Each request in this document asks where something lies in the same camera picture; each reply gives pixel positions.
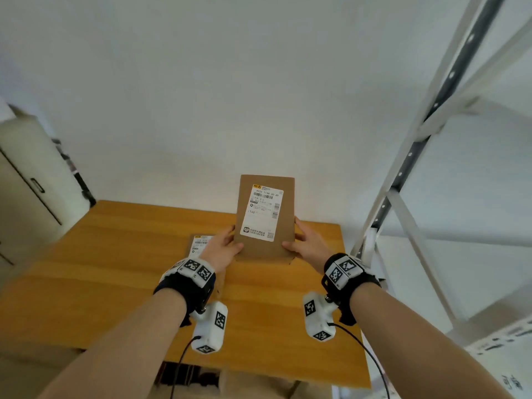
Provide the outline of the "person's right hand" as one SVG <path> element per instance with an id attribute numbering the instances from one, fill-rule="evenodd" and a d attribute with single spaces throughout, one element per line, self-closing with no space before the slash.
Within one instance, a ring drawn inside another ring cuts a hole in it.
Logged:
<path id="1" fill-rule="evenodd" d="M 306 223 L 294 217 L 294 223 L 302 231 L 295 234 L 294 241 L 302 241 L 303 249 L 297 257 L 307 262 L 320 275 L 324 275 L 324 266 L 335 252 L 327 246 L 322 236 Z"/>

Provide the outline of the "person's left hand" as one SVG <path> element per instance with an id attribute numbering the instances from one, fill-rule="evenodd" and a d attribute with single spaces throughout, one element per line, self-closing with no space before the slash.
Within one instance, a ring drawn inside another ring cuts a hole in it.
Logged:
<path id="1" fill-rule="evenodd" d="M 234 231 L 235 225 L 232 225 L 213 236 L 199 256 L 200 260 L 209 263 L 215 273 L 226 269 L 234 259 L 227 254 L 227 246 L 234 243 Z"/>

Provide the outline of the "cardboard parcel with white label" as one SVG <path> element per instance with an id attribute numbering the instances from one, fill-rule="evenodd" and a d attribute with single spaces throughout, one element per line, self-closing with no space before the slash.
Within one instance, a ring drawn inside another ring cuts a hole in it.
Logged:
<path id="1" fill-rule="evenodd" d="M 213 235 L 192 235 L 190 239 L 188 256 L 191 259 L 196 260 L 202 254 L 212 237 Z M 214 291 L 211 295 L 211 301 L 221 301 L 225 278 L 225 269 L 216 274 L 216 281 L 214 284 Z"/>
<path id="2" fill-rule="evenodd" d="M 294 178 L 242 174 L 234 243 L 243 249 L 235 260 L 290 264 L 295 254 L 282 243 L 295 241 L 294 214 Z"/>

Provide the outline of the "person's left forearm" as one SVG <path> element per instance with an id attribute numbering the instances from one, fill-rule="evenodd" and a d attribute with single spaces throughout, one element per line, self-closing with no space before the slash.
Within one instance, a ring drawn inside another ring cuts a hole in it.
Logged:
<path id="1" fill-rule="evenodd" d="M 186 314 L 162 289 L 71 362 L 37 399 L 147 399 Z"/>

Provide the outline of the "person's right forearm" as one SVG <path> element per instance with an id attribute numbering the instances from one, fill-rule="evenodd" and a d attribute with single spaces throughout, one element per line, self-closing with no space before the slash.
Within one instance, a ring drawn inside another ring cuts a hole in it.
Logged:
<path id="1" fill-rule="evenodd" d="M 374 283 L 350 309 L 402 399 L 513 399 L 464 349 Z"/>

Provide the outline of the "black wristband with marker tags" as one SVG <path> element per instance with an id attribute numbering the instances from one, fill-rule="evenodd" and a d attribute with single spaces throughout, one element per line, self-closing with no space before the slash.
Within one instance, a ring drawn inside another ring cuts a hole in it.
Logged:
<path id="1" fill-rule="evenodd" d="M 209 262 L 185 257 L 162 275 L 153 294 L 162 289 L 172 289 L 183 296 L 187 308 L 180 325 L 180 328 L 183 328 L 191 326 L 192 313 L 200 314 L 205 311 L 215 284 L 216 272 Z"/>
<path id="2" fill-rule="evenodd" d="M 349 306 L 351 295 L 364 283 L 381 287 L 379 279 L 359 258 L 345 253 L 330 256 L 324 264 L 323 273 L 321 284 L 327 292 L 328 301 L 336 304 L 341 312 L 339 321 L 346 326 L 355 325 L 356 319 Z"/>

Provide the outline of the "white metal shelf rack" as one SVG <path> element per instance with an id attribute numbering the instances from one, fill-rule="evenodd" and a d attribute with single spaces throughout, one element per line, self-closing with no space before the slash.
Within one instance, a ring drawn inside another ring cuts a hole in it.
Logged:
<path id="1" fill-rule="evenodd" d="M 352 253 L 532 399 L 532 0 L 471 0 Z"/>

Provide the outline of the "black crate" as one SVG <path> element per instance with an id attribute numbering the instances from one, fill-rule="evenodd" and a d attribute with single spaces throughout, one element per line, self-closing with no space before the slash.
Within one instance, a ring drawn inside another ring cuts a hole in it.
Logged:
<path id="1" fill-rule="evenodd" d="M 190 386 L 198 381 L 200 371 L 201 367 L 197 365 L 186 363 L 178 365 L 175 362 L 164 361 L 157 372 L 154 385 L 157 387 L 160 385 Z"/>

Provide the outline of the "white cabinet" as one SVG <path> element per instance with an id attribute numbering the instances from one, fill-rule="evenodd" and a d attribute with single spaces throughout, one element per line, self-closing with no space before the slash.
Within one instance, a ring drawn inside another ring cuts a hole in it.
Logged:
<path id="1" fill-rule="evenodd" d="M 0 263 L 30 262 L 95 204 L 61 147 L 0 97 Z"/>

